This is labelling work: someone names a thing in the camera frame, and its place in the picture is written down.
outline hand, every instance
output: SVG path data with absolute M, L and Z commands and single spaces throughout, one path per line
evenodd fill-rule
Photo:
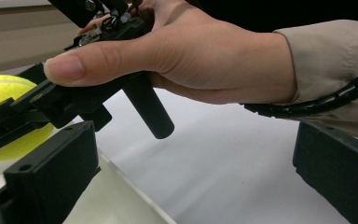
M 140 9 L 152 19 L 151 32 L 49 59 L 48 79 L 90 86 L 152 71 L 155 87 L 210 104 L 288 103 L 294 97 L 296 79 L 284 36 L 215 20 L 183 0 L 145 0 Z

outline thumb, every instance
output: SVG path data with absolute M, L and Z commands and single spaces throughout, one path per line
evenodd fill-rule
M 153 43 L 144 36 L 133 40 L 102 41 L 72 49 L 44 64 L 46 77 L 63 86 L 93 86 L 130 73 L 152 69 Z

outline black cylindrical handle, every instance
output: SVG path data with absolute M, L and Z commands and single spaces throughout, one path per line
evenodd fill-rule
M 157 139 L 166 138 L 174 125 L 146 74 L 131 75 L 133 78 L 123 88 L 150 131 Z

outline tennis ball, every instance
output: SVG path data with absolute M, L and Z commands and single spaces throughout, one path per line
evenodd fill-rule
M 0 75 L 0 103 L 12 97 L 14 100 L 35 87 L 36 84 L 22 77 Z M 50 123 L 33 130 L 23 137 L 0 148 L 0 161 L 18 159 L 45 142 L 54 130 Z

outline black cable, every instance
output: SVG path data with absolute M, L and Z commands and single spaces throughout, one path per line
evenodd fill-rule
M 313 101 L 293 105 L 241 104 L 261 116 L 296 119 L 318 116 L 358 99 L 358 77 L 338 91 Z

